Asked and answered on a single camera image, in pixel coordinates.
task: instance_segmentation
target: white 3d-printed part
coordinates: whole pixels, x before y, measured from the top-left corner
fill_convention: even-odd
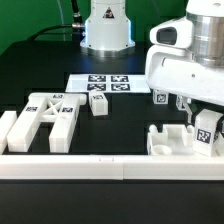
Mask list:
[[[79,113],[79,101],[79,95],[65,95],[49,137],[51,152],[67,153],[69,151]]]
[[[89,105],[93,116],[108,115],[108,101],[101,91],[89,92]]]
[[[192,155],[194,127],[184,125],[163,125],[163,131],[158,133],[155,126],[150,126],[148,133],[148,154],[154,155]]]
[[[0,154],[7,145],[7,135],[17,120],[16,111],[5,111],[0,119]]]
[[[50,152],[67,153],[79,106],[85,103],[84,94],[31,94],[28,104],[7,136],[9,151],[27,152],[40,123],[52,122],[55,124],[49,137]]]
[[[7,136],[9,151],[27,152],[40,126],[39,116],[47,108],[46,97],[33,97]]]

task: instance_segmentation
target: black table surface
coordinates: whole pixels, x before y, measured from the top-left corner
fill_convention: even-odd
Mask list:
[[[0,56],[0,113],[22,111],[32,92],[65,92],[69,75],[144,74],[148,47],[99,58],[72,42],[17,42]],[[186,123],[175,106],[152,94],[105,94],[109,115],[80,114],[69,154],[145,155],[150,124]],[[222,111],[214,105],[197,106]],[[27,154],[49,154],[52,126],[41,124]],[[0,223],[223,223],[224,182],[155,180],[0,180]]]

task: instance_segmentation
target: small white block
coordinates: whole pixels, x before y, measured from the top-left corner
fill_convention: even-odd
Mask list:
[[[17,120],[16,111],[5,111],[0,119],[0,154],[7,145],[7,135]]]
[[[153,90],[153,102],[154,104],[168,104],[169,93]]]
[[[217,122],[223,116],[221,113],[202,110],[196,117],[193,149],[205,156],[212,156],[218,138],[216,138]]]
[[[108,115],[108,101],[103,92],[89,92],[89,105],[93,116]]]
[[[179,111],[186,111],[182,96],[177,96],[176,106]]]
[[[57,120],[49,136],[50,152],[68,153],[78,118],[80,103],[85,100],[83,94],[68,94],[60,109]]]
[[[27,152],[47,108],[46,97],[32,97],[7,136],[9,151]]]

